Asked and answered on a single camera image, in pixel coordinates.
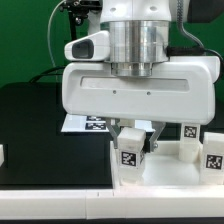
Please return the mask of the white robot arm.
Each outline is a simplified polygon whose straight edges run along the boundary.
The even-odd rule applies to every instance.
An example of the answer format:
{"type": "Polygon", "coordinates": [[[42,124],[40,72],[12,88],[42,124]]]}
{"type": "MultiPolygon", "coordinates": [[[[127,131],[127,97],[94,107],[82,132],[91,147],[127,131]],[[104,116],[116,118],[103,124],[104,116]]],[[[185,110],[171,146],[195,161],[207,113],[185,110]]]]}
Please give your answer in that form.
{"type": "Polygon", "coordinates": [[[169,25],[209,23],[224,0],[103,0],[96,31],[65,47],[62,102],[67,113],[105,118],[112,136],[122,119],[206,125],[223,60],[201,42],[172,47],[169,25]]]}

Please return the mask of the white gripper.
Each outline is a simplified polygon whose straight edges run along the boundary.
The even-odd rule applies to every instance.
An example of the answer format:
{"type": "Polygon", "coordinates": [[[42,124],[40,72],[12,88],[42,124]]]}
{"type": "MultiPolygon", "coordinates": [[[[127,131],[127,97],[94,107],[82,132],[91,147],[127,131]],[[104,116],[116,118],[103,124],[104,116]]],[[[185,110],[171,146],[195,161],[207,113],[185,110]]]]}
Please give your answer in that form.
{"type": "Polygon", "coordinates": [[[219,73],[216,56],[172,57],[154,65],[149,77],[116,77],[108,63],[75,62],[63,73],[62,103],[69,114],[107,118],[115,149],[119,119],[152,121],[151,153],[165,122],[205,125],[214,118],[219,73]]]}

